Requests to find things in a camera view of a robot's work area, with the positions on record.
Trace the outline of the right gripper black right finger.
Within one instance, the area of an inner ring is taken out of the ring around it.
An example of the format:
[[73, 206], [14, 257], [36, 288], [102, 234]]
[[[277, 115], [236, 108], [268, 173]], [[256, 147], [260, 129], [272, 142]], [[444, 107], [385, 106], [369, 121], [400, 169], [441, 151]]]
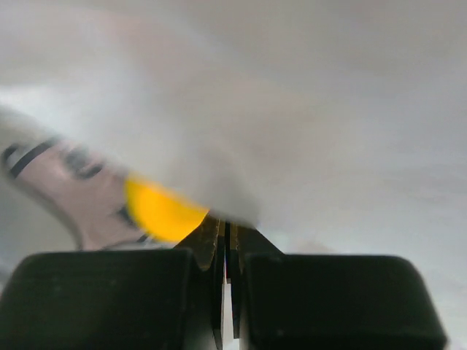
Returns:
[[394, 255], [286, 254], [251, 227], [225, 234], [241, 349], [445, 349], [415, 266]]

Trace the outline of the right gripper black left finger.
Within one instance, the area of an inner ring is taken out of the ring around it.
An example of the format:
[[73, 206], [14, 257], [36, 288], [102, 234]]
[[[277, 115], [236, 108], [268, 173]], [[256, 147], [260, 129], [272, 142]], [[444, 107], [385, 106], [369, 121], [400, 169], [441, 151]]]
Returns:
[[3, 349], [221, 349], [225, 224], [171, 249], [33, 254], [1, 295]]

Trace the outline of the yellow fake banana bunch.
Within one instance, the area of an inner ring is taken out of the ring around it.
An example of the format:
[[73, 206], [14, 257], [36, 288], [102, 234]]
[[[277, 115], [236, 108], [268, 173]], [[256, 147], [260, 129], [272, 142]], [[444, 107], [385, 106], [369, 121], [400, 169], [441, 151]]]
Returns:
[[135, 176], [125, 180], [124, 192], [128, 213], [135, 223], [149, 237], [164, 242], [180, 242], [209, 213], [209, 209]]

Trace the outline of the light blue printed plastic bag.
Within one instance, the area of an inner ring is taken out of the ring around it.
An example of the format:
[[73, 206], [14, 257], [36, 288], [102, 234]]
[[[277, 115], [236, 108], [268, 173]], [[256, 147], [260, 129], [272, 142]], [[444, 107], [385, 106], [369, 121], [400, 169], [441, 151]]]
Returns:
[[464, 1], [3, 1], [1, 110], [291, 247], [407, 257], [466, 346]]

